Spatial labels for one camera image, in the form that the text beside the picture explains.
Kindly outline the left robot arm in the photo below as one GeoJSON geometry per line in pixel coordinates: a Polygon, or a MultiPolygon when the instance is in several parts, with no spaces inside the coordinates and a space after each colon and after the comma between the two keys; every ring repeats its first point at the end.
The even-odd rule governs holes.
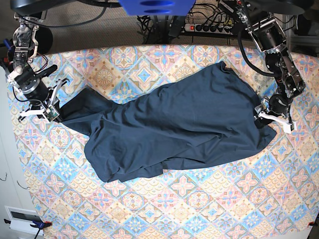
{"type": "Polygon", "coordinates": [[[264,125],[276,121],[283,127],[284,132],[291,133],[296,127],[292,119],[291,104],[303,93],[306,84],[291,58],[286,35],[274,15],[260,12],[253,17],[248,7],[245,1],[237,1],[237,40],[240,52],[251,69],[263,76],[273,77],[277,83],[275,93],[271,97],[263,97],[261,103],[255,107],[255,121],[264,125]],[[242,43],[244,31],[250,35],[258,50],[264,53],[267,72],[248,59],[242,43]]]}

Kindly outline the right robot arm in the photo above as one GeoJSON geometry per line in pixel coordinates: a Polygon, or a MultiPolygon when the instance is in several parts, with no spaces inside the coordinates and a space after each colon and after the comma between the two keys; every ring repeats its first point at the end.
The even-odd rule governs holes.
{"type": "Polygon", "coordinates": [[[48,122],[62,122],[57,93],[68,79],[59,79],[54,87],[47,87],[42,79],[56,71],[57,65],[37,71],[34,71],[30,65],[38,53],[36,33],[43,19],[34,16],[15,16],[14,18],[19,21],[19,27],[13,34],[14,51],[10,61],[12,69],[9,70],[7,79],[13,87],[13,92],[18,92],[25,97],[25,100],[17,100],[29,103],[28,108],[20,112],[18,120],[37,116],[48,122]]]}

